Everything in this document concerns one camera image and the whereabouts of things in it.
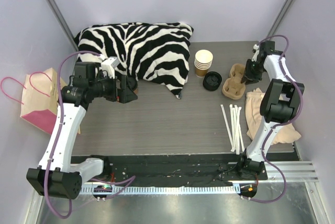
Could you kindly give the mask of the brown cardboard cup carrier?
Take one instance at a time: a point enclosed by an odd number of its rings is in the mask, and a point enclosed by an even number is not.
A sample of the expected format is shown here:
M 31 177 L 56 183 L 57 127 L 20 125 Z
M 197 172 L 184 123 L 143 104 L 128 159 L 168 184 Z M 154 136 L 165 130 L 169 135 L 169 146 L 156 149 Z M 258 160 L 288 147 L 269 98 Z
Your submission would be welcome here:
M 245 71 L 245 65 L 236 63 L 232 66 L 229 77 L 225 80 L 222 93 L 231 99 L 238 100 L 245 93 L 245 82 L 243 81 L 243 75 Z

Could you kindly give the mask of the black plastic cup lid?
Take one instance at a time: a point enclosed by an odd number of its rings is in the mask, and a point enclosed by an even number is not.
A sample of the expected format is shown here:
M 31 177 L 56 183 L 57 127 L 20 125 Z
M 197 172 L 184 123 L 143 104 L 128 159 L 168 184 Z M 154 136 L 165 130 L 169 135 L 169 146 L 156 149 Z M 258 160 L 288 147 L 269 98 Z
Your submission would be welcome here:
M 138 88 L 138 82 L 135 78 L 133 77 L 128 77 L 127 79 L 128 85 L 130 87 L 130 89 L 135 92 L 135 90 Z

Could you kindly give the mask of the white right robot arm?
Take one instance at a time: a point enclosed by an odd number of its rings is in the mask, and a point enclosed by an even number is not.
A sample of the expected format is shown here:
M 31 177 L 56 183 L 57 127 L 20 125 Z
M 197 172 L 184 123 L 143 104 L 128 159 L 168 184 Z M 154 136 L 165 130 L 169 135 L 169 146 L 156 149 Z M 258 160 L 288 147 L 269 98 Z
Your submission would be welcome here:
M 285 51 L 275 49 L 270 38 L 259 41 L 253 47 L 254 56 L 247 60 L 242 82 L 252 84 L 261 81 L 266 72 L 270 84 L 260 105 L 262 117 L 252 143 L 239 155 L 237 175 L 251 180 L 265 173 L 266 154 L 285 125 L 292 123 L 303 107 L 304 85 L 296 82 L 286 66 Z

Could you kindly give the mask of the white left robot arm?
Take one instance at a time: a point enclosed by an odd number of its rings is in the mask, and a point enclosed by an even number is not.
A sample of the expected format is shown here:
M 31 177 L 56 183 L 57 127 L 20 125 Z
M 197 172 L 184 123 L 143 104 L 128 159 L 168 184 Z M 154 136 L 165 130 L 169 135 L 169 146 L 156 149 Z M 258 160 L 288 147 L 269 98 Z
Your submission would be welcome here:
M 70 84 L 61 90 L 63 103 L 59 105 L 57 119 L 48 144 L 37 168 L 29 168 L 27 181 L 39 195 L 76 199 L 82 184 L 93 178 L 101 182 L 111 177 L 109 158 L 91 155 L 84 162 L 72 166 L 71 155 L 77 131 L 89 104 L 103 97 L 111 102 L 129 103 L 138 97 L 134 93 L 137 81 L 116 74 L 116 57 L 101 63 L 78 62 Z

